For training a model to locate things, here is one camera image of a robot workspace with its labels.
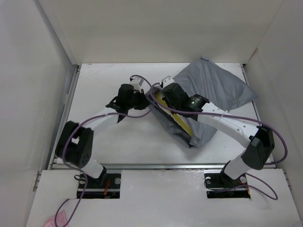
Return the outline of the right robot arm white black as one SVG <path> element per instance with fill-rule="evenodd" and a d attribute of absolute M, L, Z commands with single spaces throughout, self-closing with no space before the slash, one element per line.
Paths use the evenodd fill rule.
<path fill-rule="evenodd" d="M 171 115 L 178 114 L 212 126 L 244 147 L 244 151 L 228 161 L 219 173 L 205 174 L 205 182 L 211 189 L 236 187 L 246 182 L 246 172 L 263 169 L 275 147 L 271 128 L 264 124 L 251 125 L 245 119 L 237 119 L 198 94 L 189 96 L 172 78 L 164 79 L 161 88 L 164 108 Z"/>

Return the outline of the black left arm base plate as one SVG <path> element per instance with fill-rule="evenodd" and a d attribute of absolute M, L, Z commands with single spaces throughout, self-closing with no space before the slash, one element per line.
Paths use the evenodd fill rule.
<path fill-rule="evenodd" d="M 105 179 L 98 183 L 88 176 L 88 184 L 83 199 L 119 199 L 121 174 L 109 173 Z"/>

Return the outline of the white pillow yellow edge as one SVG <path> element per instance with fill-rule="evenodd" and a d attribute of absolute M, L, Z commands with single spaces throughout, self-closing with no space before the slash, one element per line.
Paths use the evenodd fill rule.
<path fill-rule="evenodd" d="M 157 91 L 155 94 L 154 94 L 156 100 L 158 102 L 160 102 L 160 104 L 164 105 L 165 107 L 168 107 L 167 104 L 165 103 L 165 101 L 163 100 L 163 95 L 161 94 L 160 91 Z M 159 108 L 165 112 L 168 116 L 170 116 L 172 118 L 172 120 L 177 123 L 190 137 L 193 136 L 193 132 L 190 128 L 190 126 L 187 124 L 187 122 L 183 119 L 182 116 L 178 115 L 178 114 L 174 114 L 172 113 L 170 110 L 167 110 L 165 109 L 164 107 L 162 106 L 159 106 Z"/>

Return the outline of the grey pillowcase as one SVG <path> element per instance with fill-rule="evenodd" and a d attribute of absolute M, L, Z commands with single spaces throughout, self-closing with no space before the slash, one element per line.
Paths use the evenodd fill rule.
<path fill-rule="evenodd" d="M 189 96 L 199 94 L 224 111 L 239 108 L 258 98 L 245 82 L 206 58 L 191 62 L 173 79 Z M 212 126 L 186 118 L 184 122 L 193 132 L 190 136 L 163 110 L 153 105 L 149 108 L 164 130 L 189 148 L 201 148 L 217 132 Z"/>

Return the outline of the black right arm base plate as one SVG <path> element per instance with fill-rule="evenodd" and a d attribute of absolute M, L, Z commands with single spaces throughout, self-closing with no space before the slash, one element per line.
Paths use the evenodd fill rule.
<path fill-rule="evenodd" d="M 205 173 L 204 177 L 208 199 L 250 199 L 246 174 L 242 174 L 236 180 L 222 173 Z"/>

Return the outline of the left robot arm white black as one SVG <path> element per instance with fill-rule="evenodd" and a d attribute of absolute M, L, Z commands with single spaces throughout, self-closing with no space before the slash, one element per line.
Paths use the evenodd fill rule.
<path fill-rule="evenodd" d="M 93 186 L 102 187 L 106 183 L 107 170 L 92 158 L 94 135 L 121 122 L 129 110 L 144 110 L 148 105 L 141 80 L 122 84 L 117 96 L 97 115 L 83 124 L 68 121 L 64 125 L 55 155 L 83 171 Z"/>

